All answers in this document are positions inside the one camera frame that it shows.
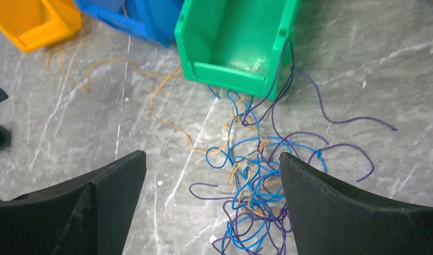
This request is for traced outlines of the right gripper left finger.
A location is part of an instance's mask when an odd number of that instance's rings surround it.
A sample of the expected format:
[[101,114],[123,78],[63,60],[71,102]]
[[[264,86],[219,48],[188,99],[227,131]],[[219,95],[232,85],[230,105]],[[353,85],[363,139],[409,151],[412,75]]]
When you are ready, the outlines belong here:
[[62,183],[0,200],[0,254],[121,254],[145,179],[137,150]]

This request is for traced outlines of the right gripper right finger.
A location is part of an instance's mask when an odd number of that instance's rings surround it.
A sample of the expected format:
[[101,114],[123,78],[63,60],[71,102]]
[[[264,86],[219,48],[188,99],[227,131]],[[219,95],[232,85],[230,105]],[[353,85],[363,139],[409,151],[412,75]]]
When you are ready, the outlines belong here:
[[298,254],[433,254],[433,207],[359,189],[281,153]]

